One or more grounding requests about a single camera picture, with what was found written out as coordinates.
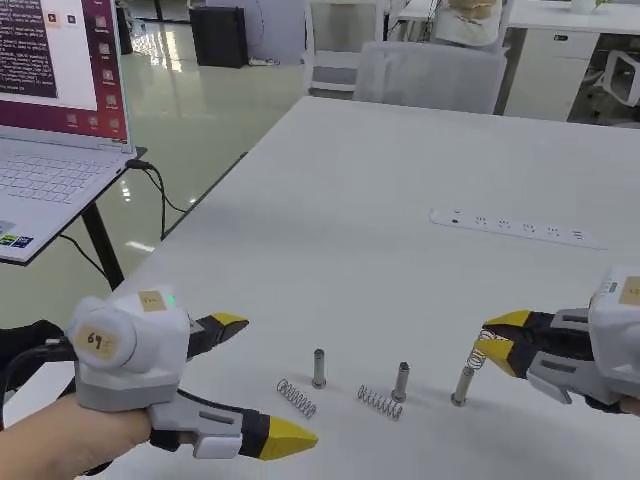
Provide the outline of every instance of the gray gripper handle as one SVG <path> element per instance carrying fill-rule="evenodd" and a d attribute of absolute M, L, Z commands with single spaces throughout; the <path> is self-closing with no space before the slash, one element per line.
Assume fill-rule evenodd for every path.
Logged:
<path fill-rule="evenodd" d="M 196 458 L 234 458 L 242 447 L 242 413 L 176 394 L 173 401 L 147 409 L 155 430 L 191 433 Z"/>

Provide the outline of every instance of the power strip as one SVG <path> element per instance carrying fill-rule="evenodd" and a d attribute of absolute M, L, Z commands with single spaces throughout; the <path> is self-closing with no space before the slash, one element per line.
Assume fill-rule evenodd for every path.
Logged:
<path fill-rule="evenodd" d="M 491 218 L 484 215 L 463 213 L 460 210 L 452 210 L 450 212 L 431 210 L 429 218 L 432 223 L 446 227 L 466 228 L 469 230 L 479 230 L 481 232 L 510 235 L 512 237 L 542 240 L 543 242 L 606 250 L 606 248 L 599 245 L 591 235 L 578 228 L 540 225 L 531 222 L 511 220 L 504 217 Z"/>

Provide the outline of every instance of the label sticker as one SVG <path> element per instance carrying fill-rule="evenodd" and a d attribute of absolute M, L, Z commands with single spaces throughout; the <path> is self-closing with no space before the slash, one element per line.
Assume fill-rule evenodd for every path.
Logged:
<path fill-rule="evenodd" d="M 0 245 L 10 246 L 15 242 L 18 238 L 18 235 L 3 235 L 0 237 Z"/>
<path fill-rule="evenodd" d="M 640 277 L 627 277 L 618 303 L 640 306 Z"/>
<path fill-rule="evenodd" d="M 167 309 L 164 304 L 164 300 L 162 299 L 162 295 L 160 295 L 160 292 L 157 290 L 152 290 L 150 292 L 138 292 L 138 297 L 140 297 L 142 310 L 146 313 L 162 312 Z"/>
<path fill-rule="evenodd" d="M 7 233 L 9 230 L 11 230 L 15 226 L 16 226 L 15 223 L 0 220 L 0 237 L 2 236 L 3 233 Z"/>
<path fill-rule="evenodd" d="M 26 248 L 33 241 L 33 237 L 20 237 L 11 245 L 13 248 Z"/>
<path fill-rule="evenodd" d="M 111 360 L 118 351 L 118 339 L 100 328 L 84 325 L 76 335 L 74 347 L 101 360 Z"/>

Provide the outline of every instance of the black box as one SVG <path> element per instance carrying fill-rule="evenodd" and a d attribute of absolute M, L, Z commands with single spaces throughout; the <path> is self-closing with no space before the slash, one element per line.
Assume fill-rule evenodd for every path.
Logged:
<path fill-rule="evenodd" d="M 198 65 L 242 68 L 249 63 L 243 8 L 196 6 L 189 16 Z"/>

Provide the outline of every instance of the desktop icon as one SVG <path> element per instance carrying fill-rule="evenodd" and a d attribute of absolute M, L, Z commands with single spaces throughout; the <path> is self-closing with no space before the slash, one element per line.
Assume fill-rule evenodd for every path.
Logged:
<path fill-rule="evenodd" d="M 60 28 L 60 21 L 58 19 L 58 14 L 56 12 L 45 12 L 44 23 L 48 27 Z"/>

